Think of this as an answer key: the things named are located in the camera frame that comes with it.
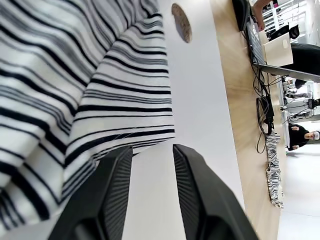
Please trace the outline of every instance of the laptop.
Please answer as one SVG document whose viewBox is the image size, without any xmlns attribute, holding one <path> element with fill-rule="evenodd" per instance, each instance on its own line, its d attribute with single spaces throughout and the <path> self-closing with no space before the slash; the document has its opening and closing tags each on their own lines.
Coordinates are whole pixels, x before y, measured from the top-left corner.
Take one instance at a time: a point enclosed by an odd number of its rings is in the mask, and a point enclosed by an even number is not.
<svg viewBox="0 0 320 240">
<path fill-rule="evenodd" d="M 251 62 L 255 66 L 265 65 L 266 62 L 261 46 L 261 41 L 259 39 L 258 25 L 255 23 L 254 19 L 251 16 L 249 16 L 249 19 L 246 23 L 244 33 L 247 38 L 248 47 L 250 48 L 249 55 Z"/>
</svg>

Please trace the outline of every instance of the black cable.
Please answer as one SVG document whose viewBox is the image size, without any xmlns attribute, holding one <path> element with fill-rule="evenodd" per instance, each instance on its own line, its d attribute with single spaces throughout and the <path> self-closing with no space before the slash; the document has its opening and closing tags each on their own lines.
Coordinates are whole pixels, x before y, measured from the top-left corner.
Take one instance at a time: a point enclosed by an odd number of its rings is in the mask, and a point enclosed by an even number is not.
<svg viewBox="0 0 320 240">
<path fill-rule="evenodd" d="M 289 77 L 289 75 L 284 75 L 284 76 L 278 77 L 277 79 L 273 80 L 270 84 L 268 84 L 268 86 L 272 86 L 272 85 L 275 85 L 279 82 L 282 82 L 283 78 L 286 78 L 286 77 Z"/>
<path fill-rule="evenodd" d="M 287 120 L 286 121 L 284 121 L 282 124 L 285 124 L 286 122 L 288 122 L 289 121 L 289 119 L 291 119 L 291 118 L 293 118 L 293 117 L 295 117 L 295 116 L 298 116 L 300 113 L 302 113 L 303 111 L 305 111 L 305 109 L 303 109 L 302 111 L 300 111 L 300 112 L 298 112 L 298 113 L 296 113 L 296 114 L 294 114 L 293 116 L 291 116 L 291 117 L 288 117 L 287 118 Z"/>
<path fill-rule="evenodd" d="M 248 38 L 244 32 L 242 32 L 242 35 L 243 35 L 244 39 L 246 40 L 248 48 L 249 48 L 248 50 L 249 50 L 249 55 L 250 55 L 250 65 L 251 65 L 252 71 L 254 73 L 252 87 L 253 87 L 253 90 L 255 91 L 255 93 L 259 96 L 259 98 L 256 99 L 256 115 L 257 115 L 258 126 L 260 128 L 261 133 L 260 133 L 258 141 L 256 143 L 256 151 L 259 154 L 262 154 L 266 150 L 266 140 L 267 140 L 267 134 L 268 134 L 267 132 L 265 132 L 265 130 L 263 128 L 263 123 L 264 123 L 264 118 L 266 117 L 266 115 L 269 111 L 269 108 L 270 108 L 269 101 L 267 99 L 267 97 L 271 97 L 269 75 L 267 74 L 267 84 L 266 84 L 265 76 L 263 75 L 263 72 L 259 68 L 259 61 L 251 49 Z M 264 147 L 263 147 L 262 151 L 260 151 L 259 150 L 259 143 L 261 141 L 262 136 L 264 136 Z"/>
</svg>

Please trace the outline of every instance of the round wooden coaster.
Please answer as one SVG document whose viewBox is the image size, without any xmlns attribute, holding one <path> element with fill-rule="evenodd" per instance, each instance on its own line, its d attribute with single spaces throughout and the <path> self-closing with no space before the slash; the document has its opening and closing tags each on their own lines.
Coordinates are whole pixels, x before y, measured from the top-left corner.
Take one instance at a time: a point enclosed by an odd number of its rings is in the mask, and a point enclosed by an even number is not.
<svg viewBox="0 0 320 240">
<path fill-rule="evenodd" d="M 190 43 L 192 40 L 192 31 L 189 20 L 182 8 L 174 3 L 171 8 L 176 23 L 179 25 L 184 41 Z"/>
</svg>

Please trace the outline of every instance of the striped shirt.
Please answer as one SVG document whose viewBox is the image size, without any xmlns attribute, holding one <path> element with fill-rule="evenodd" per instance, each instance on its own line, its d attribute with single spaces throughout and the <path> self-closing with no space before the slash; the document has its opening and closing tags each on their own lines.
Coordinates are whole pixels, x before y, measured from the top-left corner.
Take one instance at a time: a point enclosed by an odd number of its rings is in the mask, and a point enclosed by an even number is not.
<svg viewBox="0 0 320 240">
<path fill-rule="evenodd" d="M 47 220 L 109 151 L 175 135 L 156 0 L 0 1 L 0 235 Z"/>
</svg>

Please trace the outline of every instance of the wooden table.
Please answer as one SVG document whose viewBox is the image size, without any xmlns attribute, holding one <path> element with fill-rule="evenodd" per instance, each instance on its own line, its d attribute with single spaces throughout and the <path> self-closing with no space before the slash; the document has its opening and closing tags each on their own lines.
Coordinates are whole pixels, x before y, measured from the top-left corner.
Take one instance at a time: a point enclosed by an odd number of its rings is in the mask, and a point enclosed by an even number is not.
<svg viewBox="0 0 320 240">
<path fill-rule="evenodd" d="M 280 209 L 270 203 L 267 154 L 258 154 L 260 130 L 257 122 L 253 71 L 245 39 L 239 32 L 232 0 L 210 0 L 219 45 L 232 131 L 246 214 L 261 240 L 276 240 Z M 275 130 L 281 136 L 281 115 L 276 85 L 271 87 Z M 286 159 L 284 140 L 278 145 L 281 166 Z"/>
</svg>

